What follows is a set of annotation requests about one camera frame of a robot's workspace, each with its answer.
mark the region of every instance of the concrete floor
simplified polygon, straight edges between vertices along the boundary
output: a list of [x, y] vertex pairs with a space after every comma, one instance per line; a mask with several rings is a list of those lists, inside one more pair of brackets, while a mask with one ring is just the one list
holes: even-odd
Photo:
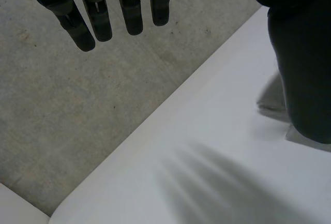
[[142, 0], [132, 37], [107, 2], [113, 39], [84, 53], [35, 0], [0, 0], [0, 182], [47, 215], [260, 6], [171, 0], [155, 27]]

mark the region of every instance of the white surface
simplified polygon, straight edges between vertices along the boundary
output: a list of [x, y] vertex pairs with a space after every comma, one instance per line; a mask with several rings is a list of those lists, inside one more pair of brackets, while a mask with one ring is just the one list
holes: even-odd
[[47, 224], [42, 211], [0, 184], [0, 224]]
[[211, 146], [289, 204], [330, 223], [331, 154], [285, 141], [288, 125], [256, 111], [277, 70], [266, 15], [261, 8], [220, 47], [69, 195], [50, 223], [180, 223], [155, 177], [174, 147], [189, 141]]

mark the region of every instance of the gray floor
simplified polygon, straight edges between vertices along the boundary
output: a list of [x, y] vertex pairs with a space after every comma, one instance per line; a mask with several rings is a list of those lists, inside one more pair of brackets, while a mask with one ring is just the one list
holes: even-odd
[[[172, 0], [171, 20], [77, 49], [35, 0], [0, 0], [0, 182], [51, 215], [258, 8], [254, 0]], [[83, 17], [81, 0], [76, 0]]]

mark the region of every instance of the white sheet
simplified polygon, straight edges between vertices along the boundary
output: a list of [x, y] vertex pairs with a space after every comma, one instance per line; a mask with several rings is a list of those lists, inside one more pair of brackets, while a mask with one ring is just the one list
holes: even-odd
[[[183, 223], [158, 175], [191, 141], [231, 158], [315, 223], [330, 223], [331, 154], [286, 141], [287, 124], [257, 114], [276, 71], [261, 8], [68, 196], [50, 224]], [[233, 223], [249, 223], [238, 218]]]

